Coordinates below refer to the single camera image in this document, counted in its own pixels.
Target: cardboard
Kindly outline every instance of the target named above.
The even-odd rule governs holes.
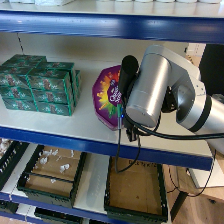
[[[72,183],[66,183],[58,180],[52,183],[51,179],[30,175],[30,179],[26,182],[25,187],[69,197],[72,189]]]
[[[52,179],[56,177],[64,180],[74,181],[81,152],[73,151],[74,155],[71,157],[71,150],[51,146],[44,147],[44,151],[50,152],[50,150],[52,150],[52,152],[58,150],[58,153],[56,155],[51,154],[49,156],[41,155],[32,172],[51,176]],[[47,162],[45,164],[41,164],[40,160],[46,157]],[[65,164],[69,164],[69,168],[61,173],[60,166]],[[56,180],[54,183],[52,183],[51,179],[49,178],[30,175],[30,179],[27,181],[25,187],[69,197],[69,193],[72,189],[72,183],[66,183],[59,180]]]
[[[57,148],[57,147],[52,147],[52,146],[45,146],[44,151],[52,151],[54,152],[55,150],[58,149],[57,156],[63,156],[63,157],[68,157],[72,159],[80,159],[81,153],[80,151],[75,151],[75,150],[69,150],[69,149],[62,149],[62,148]]]
[[[128,164],[127,159],[119,159],[119,167],[123,168]],[[140,165],[140,161],[137,164],[139,165],[116,174],[113,158],[110,172],[110,206],[162,215],[157,167],[154,164]]]

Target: lower shelf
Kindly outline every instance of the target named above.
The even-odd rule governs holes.
[[[16,188],[17,181],[27,162],[31,158],[36,146],[37,145],[35,144],[30,144],[28,146],[26,153],[23,155],[20,162],[15,167],[11,177],[0,192],[0,199],[10,200],[15,203],[31,205],[107,223],[126,223],[119,220],[109,219],[104,211],[104,194],[106,189],[109,156],[98,154],[87,155],[75,204],[72,209],[33,201],[30,200],[25,193],[18,191]]]

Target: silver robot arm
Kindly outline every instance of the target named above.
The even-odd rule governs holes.
[[[206,95],[199,69],[158,45],[145,51],[140,76],[127,103],[128,116],[137,123],[155,127],[167,86],[171,87],[177,102],[178,124],[199,135],[224,132],[224,104]],[[224,138],[207,142],[224,154]]]

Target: black crate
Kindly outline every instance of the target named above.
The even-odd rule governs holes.
[[[160,188],[160,202],[161,202],[161,210],[162,215],[151,214],[146,212],[134,211],[125,208],[119,208],[110,205],[110,173],[112,168],[112,157],[110,158],[108,175],[107,175],[107,183],[106,183],[106,191],[104,196],[104,209],[107,211],[107,216],[111,219],[118,219],[129,223],[139,223],[139,224],[159,224],[162,222],[168,221],[168,208],[167,208],[167,200],[166,200],[166,190],[164,185],[163,178],[163,170],[162,165],[157,164],[157,172],[158,172],[158,182]]]
[[[15,214],[19,204],[0,200],[0,211]]]
[[[40,190],[36,190],[36,189],[29,189],[25,186],[27,180],[29,179],[29,176],[35,175],[35,174],[31,174],[31,172],[32,172],[33,168],[35,167],[35,164],[38,161],[43,149],[44,149],[43,145],[37,146],[37,149],[33,153],[30,161],[26,165],[25,170],[23,171],[22,175],[19,178],[19,181],[17,183],[17,189],[19,191],[23,191],[28,196],[28,198],[31,200],[40,201],[40,202],[44,202],[44,203],[48,203],[48,204],[60,205],[60,206],[64,206],[67,208],[72,208],[74,205],[76,193],[78,191],[79,181],[80,181],[80,178],[82,175],[82,170],[83,170],[84,163],[85,163],[86,153],[81,153],[77,171],[76,171],[74,180],[72,181],[72,189],[70,191],[69,197],[66,197],[66,196],[62,196],[59,194],[53,194],[53,193],[40,191]],[[63,180],[55,178],[55,177],[52,177],[52,179],[63,181]]]
[[[47,209],[36,208],[34,215],[41,218],[46,223],[53,224],[81,224],[82,218]]]
[[[15,166],[23,156],[29,143],[14,141],[0,159],[0,190],[8,181]]]
[[[96,220],[89,220],[89,224],[106,224],[107,222],[100,222],[100,221],[96,221]]]

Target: black cable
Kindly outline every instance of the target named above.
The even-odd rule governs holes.
[[[208,185],[208,182],[209,182],[209,180],[210,180],[210,177],[211,177],[211,175],[212,175],[212,170],[213,170],[213,167],[214,167],[214,164],[215,164],[215,157],[216,157],[216,150],[215,150],[215,153],[214,153],[214,156],[213,156],[213,163],[212,163],[212,166],[211,166],[211,169],[210,169],[210,174],[209,174],[209,176],[208,176],[208,179],[207,179],[207,181],[206,181],[205,186],[203,187],[203,189],[202,189],[198,194],[195,194],[195,195],[190,195],[190,194],[188,194],[187,197],[192,197],[192,198],[194,198],[194,197],[198,197],[199,195],[201,195],[201,194],[204,192],[205,188],[206,188],[207,185]],[[180,189],[179,189],[179,188],[175,185],[175,183],[173,182],[173,179],[172,179],[172,176],[171,176],[171,173],[170,173],[170,167],[169,167],[169,174],[170,174],[170,180],[171,180],[171,182],[173,183],[173,186],[175,187],[175,188],[173,189],[173,191],[177,189],[177,190],[180,192]]]
[[[167,193],[167,194],[172,193],[172,192],[174,192],[176,189],[177,189],[177,188],[175,187],[173,190],[171,190],[171,191],[167,191],[166,193]]]
[[[121,143],[121,129],[119,129],[118,147],[117,147],[117,153],[116,153],[116,156],[115,156],[115,172],[116,173],[121,173],[121,172],[126,171],[127,169],[132,167],[135,164],[135,162],[138,160],[138,157],[139,157],[139,154],[140,154],[140,150],[141,150],[140,137],[138,135],[137,135],[137,139],[138,139],[138,153],[137,153],[136,158],[134,159],[134,161],[130,165],[128,165],[127,167],[125,167],[122,170],[118,170],[117,162],[118,162],[118,158],[119,158],[120,143]]]
[[[168,135],[163,133],[155,132],[154,130],[150,130],[143,125],[133,121],[126,113],[124,109],[125,118],[133,124],[138,129],[144,131],[147,134],[154,135],[156,137],[170,139],[170,140],[203,140],[203,139],[217,139],[217,138],[224,138],[224,133],[216,133],[216,134],[205,134],[205,135]]]

